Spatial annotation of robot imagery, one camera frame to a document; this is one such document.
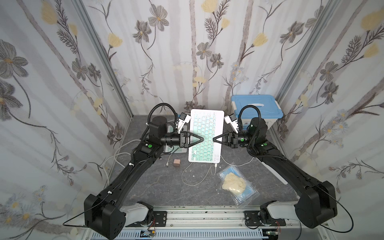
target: blue plastic box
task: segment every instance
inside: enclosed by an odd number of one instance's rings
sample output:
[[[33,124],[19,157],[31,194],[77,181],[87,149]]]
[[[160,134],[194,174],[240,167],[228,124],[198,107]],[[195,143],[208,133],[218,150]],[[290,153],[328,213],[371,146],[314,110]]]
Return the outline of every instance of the blue plastic box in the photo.
[[[277,121],[277,119],[283,117],[283,111],[275,98],[271,95],[234,95],[231,98],[232,108],[236,117],[240,110],[246,105],[255,105],[259,108],[262,119],[268,126],[268,129]],[[257,112],[253,108],[247,108],[242,113],[243,130],[246,130],[252,118],[257,117]]]

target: blue plastic packet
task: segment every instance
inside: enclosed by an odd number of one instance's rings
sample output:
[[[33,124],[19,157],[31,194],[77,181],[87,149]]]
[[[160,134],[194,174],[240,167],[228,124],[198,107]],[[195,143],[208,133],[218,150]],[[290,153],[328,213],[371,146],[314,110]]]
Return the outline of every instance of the blue plastic packet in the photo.
[[[245,190],[242,193],[232,194],[233,200],[235,201],[236,205],[244,205],[245,203],[249,203],[252,199],[254,199],[260,195],[260,193],[252,187],[251,183],[244,178],[244,176],[237,169],[237,167],[229,165],[228,167],[226,167],[223,171],[219,172],[218,174],[219,174],[221,180],[223,180],[223,182],[224,182],[225,177],[231,172],[233,174],[235,174],[237,177],[241,177],[242,179],[244,179],[244,181],[246,183]]]

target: plastic bag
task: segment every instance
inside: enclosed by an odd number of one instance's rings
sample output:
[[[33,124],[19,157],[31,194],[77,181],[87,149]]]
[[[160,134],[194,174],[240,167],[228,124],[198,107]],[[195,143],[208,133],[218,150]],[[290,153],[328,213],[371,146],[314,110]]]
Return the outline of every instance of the plastic bag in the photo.
[[[232,193],[232,198],[237,206],[247,205],[260,196],[260,193],[252,187],[237,167],[229,165],[218,175],[222,180],[220,191],[228,190]]]

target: brown cube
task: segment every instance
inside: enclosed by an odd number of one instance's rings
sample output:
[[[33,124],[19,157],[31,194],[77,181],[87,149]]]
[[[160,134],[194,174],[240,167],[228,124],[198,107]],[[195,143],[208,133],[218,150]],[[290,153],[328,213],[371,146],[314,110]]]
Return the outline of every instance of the brown cube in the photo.
[[[174,159],[173,160],[173,166],[174,167],[180,167],[180,163],[181,163],[180,159]]]

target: blue lid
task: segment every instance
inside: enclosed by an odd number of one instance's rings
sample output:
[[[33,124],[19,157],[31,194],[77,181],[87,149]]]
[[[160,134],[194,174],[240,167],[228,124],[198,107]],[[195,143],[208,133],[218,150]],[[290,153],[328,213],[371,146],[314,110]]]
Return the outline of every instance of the blue lid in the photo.
[[[282,118],[283,112],[276,105],[275,98],[271,95],[234,95],[232,101],[236,104],[235,115],[238,117],[240,110],[246,105],[255,105],[259,108],[263,119]],[[257,117],[257,112],[253,108],[243,111],[242,119],[252,119]]]

